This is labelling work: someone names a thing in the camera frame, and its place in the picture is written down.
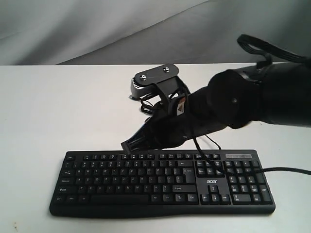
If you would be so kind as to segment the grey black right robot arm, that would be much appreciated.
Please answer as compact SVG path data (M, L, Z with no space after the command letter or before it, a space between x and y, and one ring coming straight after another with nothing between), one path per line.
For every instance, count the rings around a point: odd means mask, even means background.
M187 140L240 129L253 121L275 125L311 125L311 63L258 62L227 69L190 92L173 64L137 73L131 94L140 100L160 100L148 107L151 116L121 146L127 153L178 147Z

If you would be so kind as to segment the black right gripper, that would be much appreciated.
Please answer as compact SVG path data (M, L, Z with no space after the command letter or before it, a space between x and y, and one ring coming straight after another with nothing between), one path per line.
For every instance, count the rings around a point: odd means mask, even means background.
M204 97L174 98L168 112L162 108L145 121L129 139L121 143L126 153L162 150L181 146L219 130L219 121Z

